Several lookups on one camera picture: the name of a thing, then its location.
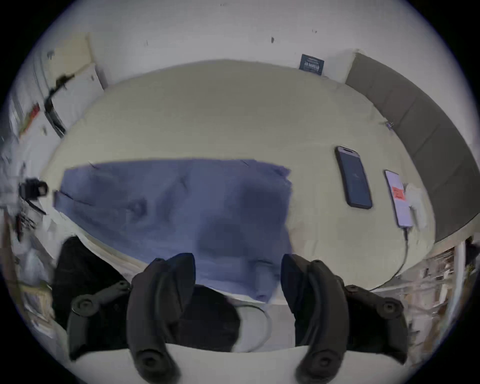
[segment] small sign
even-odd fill
[[[313,56],[302,55],[300,60],[300,69],[306,72],[313,72],[317,75],[322,74],[324,61]]]

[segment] red sticky note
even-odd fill
[[[405,195],[403,193],[403,190],[392,187],[392,192],[393,192],[394,199],[405,200]]]

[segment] white wall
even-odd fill
[[[359,50],[428,94],[480,166],[480,125],[466,80],[440,37],[400,0],[83,0],[45,33],[36,54],[45,60],[74,32],[89,35],[108,85],[211,59],[297,68],[302,53],[325,60],[324,75],[344,82]]]

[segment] black pants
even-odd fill
[[[62,246],[52,284],[55,318],[67,329],[71,303],[84,294],[124,280],[111,265],[90,252],[78,237]],[[126,313],[128,296],[102,308],[88,331],[90,351],[128,348]],[[179,322],[171,326],[176,344],[185,347],[230,352],[238,339],[240,318],[224,295],[204,286],[195,286],[192,299]]]

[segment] smartphone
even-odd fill
[[[347,204],[362,209],[372,208],[372,196],[360,155],[341,146],[335,148],[335,155],[342,174]]]
[[[393,207],[395,209],[396,223],[400,228],[409,228],[413,226],[410,204],[405,197],[400,175],[392,171],[385,170],[390,195],[392,196]]]

